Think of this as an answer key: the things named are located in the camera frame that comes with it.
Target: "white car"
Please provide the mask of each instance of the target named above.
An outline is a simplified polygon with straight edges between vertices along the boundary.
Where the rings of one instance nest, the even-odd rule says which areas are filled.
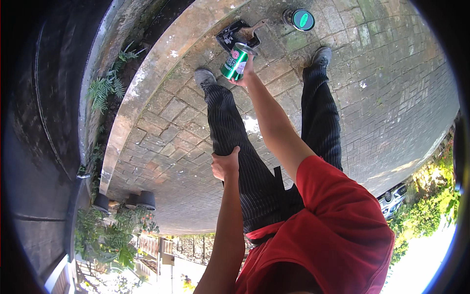
[[[401,183],[377,198],[386,220],[392,218],[393,212],[400,208],[406,193],[407,186]]]

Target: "right hand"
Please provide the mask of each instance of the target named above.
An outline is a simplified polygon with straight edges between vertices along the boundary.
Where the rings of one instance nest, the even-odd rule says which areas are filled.
[[[255,75],[255,71],[253,69],[253,58],[254,56],[250,53],[248,53],[248,60],[245,64],[245,68],[243,70],[243,78],[239,80],[235,80],[235,78],[232,78],[231,80],[228,80],[230,83],[237,85],[237,86],[242,86],[246,87],[246,81],[250,79],[253,75]]]
[[[212,153],[212,172],[214,176],[221,181],[224,181],[228,176],[238,176],[238,152],[240,152],[240,147],[235,146],[232,153],[227,156],[219,156],[215,153]]]

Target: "left hand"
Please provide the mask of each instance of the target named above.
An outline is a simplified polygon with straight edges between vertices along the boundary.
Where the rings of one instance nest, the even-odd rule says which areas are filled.
[[[226,177],[232,175],[238,175],[238,152],[240,152],[240,147],[235,146],[234,150],[230,155],[219,156],[215,153],[212,154],[212,159],[214,162],[211,164],[212,172],[214,176],[223,181]]]

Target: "black pants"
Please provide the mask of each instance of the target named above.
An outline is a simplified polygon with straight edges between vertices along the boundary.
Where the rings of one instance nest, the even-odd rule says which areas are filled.
[[[325,68],[305,68],[302,93],[302,140],[326,162],[341,168],[339,115],[329,91]],[[274,177],[248,140],[232,92],[213,85],[205,90],[207,117],[214,152],[225,156],[240,146],[240,201],[243,231],[249,233],[287,220],[304,208],[295,185],[284,190],[282,179]]]

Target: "gray shoe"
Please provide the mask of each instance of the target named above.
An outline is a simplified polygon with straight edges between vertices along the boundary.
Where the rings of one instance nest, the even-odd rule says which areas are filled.
[[[312,65],[319,65],[324,68],[328,66],[331,61],[331,49],[328,47],[319,48],[313,55]]]
[[[206,90],[208,86],[217,85],[217,81],[212,72],[204,68],[200,68],[194,72],[194,82],[196,82],[196,85],[203,91]]]

